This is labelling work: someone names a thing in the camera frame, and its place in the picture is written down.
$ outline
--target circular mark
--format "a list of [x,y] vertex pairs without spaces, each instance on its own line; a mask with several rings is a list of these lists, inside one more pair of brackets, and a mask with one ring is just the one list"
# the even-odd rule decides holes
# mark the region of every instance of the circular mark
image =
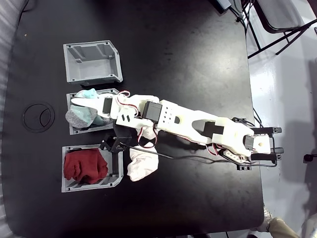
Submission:
[[35,103],[26,107],[22,116],[25,129],[33,133],[46,131],[53,124],[55,113],[47,103]]

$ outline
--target red cloth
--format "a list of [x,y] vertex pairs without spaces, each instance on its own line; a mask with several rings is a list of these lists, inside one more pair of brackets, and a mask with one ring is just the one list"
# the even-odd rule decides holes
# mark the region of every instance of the red cloth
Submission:
[[106,177],[107,162],[99,149],[78,150],[65,156],[64,176],[76,181],[93,184]]

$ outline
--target black table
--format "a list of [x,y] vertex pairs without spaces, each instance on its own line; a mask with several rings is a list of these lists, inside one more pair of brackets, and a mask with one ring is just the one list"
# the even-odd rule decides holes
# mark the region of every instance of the black table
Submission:
[[[260,171],[233,164],[159,160],[139,182],[127,175],[114,188],[61,193],[61,148],[98,144],[104,132],[69,135],[63,44],[111,40],[124,81],[99,85],[156,95],[217,116],[253,119],[244,30],[231,12],[207,0],[41,0],[22,15],[13,48],[2,144],[7,221],[27,238],[184,235],[247,229],[263,220]],[[32,102],[55,111],[51,128],[27,131]],[[159,133],[157,150],[207,156]],[[128,151],[124,167],[130,163]]]

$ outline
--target white floor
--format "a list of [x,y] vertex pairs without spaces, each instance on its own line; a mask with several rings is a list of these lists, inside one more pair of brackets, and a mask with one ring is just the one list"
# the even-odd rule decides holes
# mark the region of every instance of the white floor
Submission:
[[[293,0],[307,23],[316,16],[306,0]],[[266,32],[255,12],[251,22],[258,40],[265,46],[283,34]],[[261,168],[266,207],[304,237],[302,226],[308,216],[317,212],[317,158],[304,164],[305,154],[317,154],[317,35],[314,28],[306,31],[287,50],[276,56],[286,44],[281,42],[249,60],[254,108],[264,126],[282,127],[276,146],[285,153],[277,168]],[[248,54],[256,51],[251,31],[247,35]],[[229,232],[230,238],[245,238],[249,231]],[[259,238],[268,233],[254,233]],[[225,233],[210,234],[225,238]]]

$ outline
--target gray plastic container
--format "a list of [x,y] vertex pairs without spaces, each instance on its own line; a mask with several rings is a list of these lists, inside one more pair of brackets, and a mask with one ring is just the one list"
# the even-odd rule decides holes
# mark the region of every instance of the gray plastic container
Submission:
[[68,83],[95,85],[122,82],[120,57],[111,41],[65,44]]
[[[103,94],[103,93],[113,93],[113,94],[118,94],[119,91],[116,90],[115,88],[111,88],[111,89],[104,89],[104,90],[97,90],[96,91],[98,94]],[[71,99],[73,97],[75,97],[77,93],[67,93],[66,94],[66,98],[67,98],[67,110],[70,109],[70,104],[71,104]],[[74,135],[74,134],[80,134],[80,133],[87,133],[87,132],[91,132],[91,131],[97,131],[97,130],[107,130],[107,129],[112,129],[113,125],[112,125],[112,120],[110,119],[110,123],[104,126],[100,126],[100,125],[91,125],[91,127],[89,129],[80,129],[80,128],[74,128],[71,125],[69,125],[69,134],[70,135]]]
[[123,178],[123,152],[112,154],[107,150],[100,150],[104,160],[108,163],[107,176],[95,184],[79,183],[74,179],[67,180],[64,177],[65,155],[76,149],[99,148],[100,145],[64,146],[62,148],[62,168],[61,168],[61,192],[83,191],[97,188],[111,188],[117,186]]

